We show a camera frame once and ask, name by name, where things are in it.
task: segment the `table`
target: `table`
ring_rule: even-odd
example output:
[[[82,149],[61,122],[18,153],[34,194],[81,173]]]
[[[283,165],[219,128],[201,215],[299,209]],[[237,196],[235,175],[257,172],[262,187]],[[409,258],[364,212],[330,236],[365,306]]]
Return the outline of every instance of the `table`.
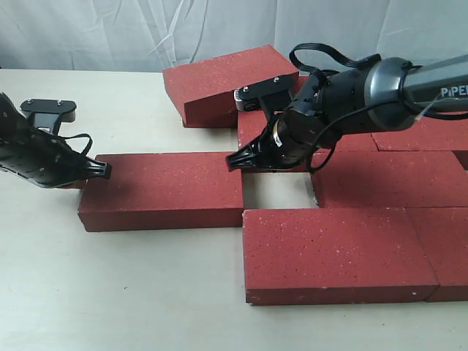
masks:
[[[184,129],[159,73],[0,69],[0,85],[17,106],[75,101],[60,134],[89,133],[90,156],[236,150],[235,130]],[[307,175],[245,177],[247,208],[314,206]],[[1,173],[0,195],[0,350],[468,350],[468,303],[253,307],[240,228],[87,233],[78,190]]]

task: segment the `white table surface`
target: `white table surface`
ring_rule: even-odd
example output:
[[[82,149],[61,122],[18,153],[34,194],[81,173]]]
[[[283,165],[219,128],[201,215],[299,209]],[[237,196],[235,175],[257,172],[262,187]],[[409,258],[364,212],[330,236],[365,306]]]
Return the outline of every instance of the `white table surface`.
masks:
[[[0,69],[0,91],[76,101],[61,135],[90,156],[236,150],[182,127],[161,74]],[[245,184],[249,208],[314,206],[304,174]],[[240,228],[87,233],[77,190],[0,173],[0,195],[0,350],[468,350],[468,303],[253,307]]]

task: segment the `white curtain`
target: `white curtain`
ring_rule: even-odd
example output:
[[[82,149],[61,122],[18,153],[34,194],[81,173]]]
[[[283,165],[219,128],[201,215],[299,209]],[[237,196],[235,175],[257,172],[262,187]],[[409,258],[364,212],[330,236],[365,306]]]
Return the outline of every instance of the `white curtain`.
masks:
[[[465,0],[0,0],[0,67],[161,72],[301,42],[426,64],[468,52],[467,13]]]

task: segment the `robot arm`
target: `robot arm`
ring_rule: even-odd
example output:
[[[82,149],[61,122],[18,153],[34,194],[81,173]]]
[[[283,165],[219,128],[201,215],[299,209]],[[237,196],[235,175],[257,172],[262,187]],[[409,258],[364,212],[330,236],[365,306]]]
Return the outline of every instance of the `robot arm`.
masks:
[[[297,50],[327,53],[349,70],[320,70],[302,64]],[[393,57],[372,55],[352,61],[324,44],[300,44],[290,54],[294,65],[310,73],[294,96],[293,79],[276,77],[235,92],[239,110],[262,108],[266,125],[258,137],[227,157],[229,169],[285,170],[306,161],[310,172],[324,167],[343,135],[397,132],[421,117],[468,118],[468,56],[425,67]],[[330,149],[312,167],[313,153]]]
[[[87,134],[58,135],[61,122],[75,120],[71,101],[28,100],[19,113],[5,94],[0,94],[0,170],[13,173],[43,188],[65,188],[90,178],[109,178],[111,166],[86,156],[92,140]],[[66,140],[87,137],[78,153]]]

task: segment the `white backdrop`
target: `white backdrop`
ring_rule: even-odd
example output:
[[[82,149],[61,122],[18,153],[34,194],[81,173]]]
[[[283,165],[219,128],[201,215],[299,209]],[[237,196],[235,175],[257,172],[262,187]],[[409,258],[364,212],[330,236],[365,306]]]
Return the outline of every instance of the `white backdrop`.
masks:
[[[467,13],[465,0],[1,0],[0,67],[160,72],[300,42],[425,64],[468,52]]]

